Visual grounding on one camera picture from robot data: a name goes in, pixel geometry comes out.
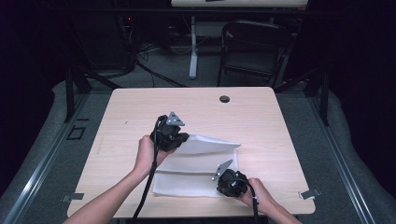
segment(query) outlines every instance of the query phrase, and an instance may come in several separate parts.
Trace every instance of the chair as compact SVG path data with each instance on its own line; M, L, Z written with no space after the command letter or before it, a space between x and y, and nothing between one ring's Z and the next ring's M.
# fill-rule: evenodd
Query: chair
M255 21L231 21L222 29L218 86L222 71L260 76L276 84L281 65L292 40L284 27Z

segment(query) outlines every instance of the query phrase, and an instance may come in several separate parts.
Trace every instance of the gray carpet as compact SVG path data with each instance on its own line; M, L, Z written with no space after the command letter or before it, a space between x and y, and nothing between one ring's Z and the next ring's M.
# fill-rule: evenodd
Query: gray carpet
M200 47L198 61L198 78L188 78L190 54L175 54L164 50L148 53L148 60L140 60L154 72L160 73L191 87L214 87L219 68L219 56L216 47ZM112 81L129 88L172 87L141 68L127 76L112 78ZM79 140L67 140L67 135L60 145L59 154L52 164L41 188L21 219L21 223L61 223L66 219L68 203L61 202L64 194L74 192L84 162L91 149L93 138L106 109L111 91L96 80L90 80L94 90L88 96L85 105L71 121L75 127L85 128ZM260 86L259 78L230 75L223 79L223 86ZM50 150L57 133L64 126L65 94L64 83L54 88L56 99L46 124L19 173L14 178L7 192L0 200L1 219L3 223L8 212L18 199L29 177L40 163L41 158ZM299 216L303 223L361 223L356 209L348 196L347 189L338 174L330 153L330 145L321 130L320 121L315 119L309 99L302 95L301 88L295 87L291 93L277 95L279 105L290 131L297 155L309 188L319 188L322 195L315 199L317 210L312 215ZM350 144L347 123L337 98L331 94L329 122L334 137L342 149L351 172L356 178L368 206L377 223L395 223L396 202L377 184L372 174ZM247 223L247 219L232 222L227 219L183 219L154 220L152 223Z

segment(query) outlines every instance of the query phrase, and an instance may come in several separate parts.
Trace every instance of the chair backrest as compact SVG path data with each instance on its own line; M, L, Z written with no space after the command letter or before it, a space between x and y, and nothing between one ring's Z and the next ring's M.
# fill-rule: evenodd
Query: chair backrest
M285 27L275 24L255 21L231 21L224 25L222 38L223 42L238 40L285 47L291 41L291 34Z

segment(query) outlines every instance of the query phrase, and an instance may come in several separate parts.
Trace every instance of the chair seat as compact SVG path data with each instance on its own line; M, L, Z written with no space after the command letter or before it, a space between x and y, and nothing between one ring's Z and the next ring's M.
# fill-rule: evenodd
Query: chair seat
M234 52L227 54L224 66L274 74L276 62L277 52Z

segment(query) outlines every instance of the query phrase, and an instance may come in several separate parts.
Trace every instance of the desk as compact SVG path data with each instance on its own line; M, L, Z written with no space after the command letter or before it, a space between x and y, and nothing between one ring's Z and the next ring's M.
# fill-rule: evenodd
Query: desk
M230 97L222 103L222 95ZM274 198L293 214L311 214L315 205L299 198L308 190L301 165L270 88L117 89L92 145L67 215L109 189L134 167L138 140L151 133L160 115L175 111L186 123L182 132L240 142L240 171L260 178ZM132 217L146 181L126 199L115 217ZM183 198L149 192L139 217L236 217L253 211L227 197Z
M172 7L305 7L308 0L172 0ZM189 77L197 77L198 54L196 45L196 21L191 17L191 62Z

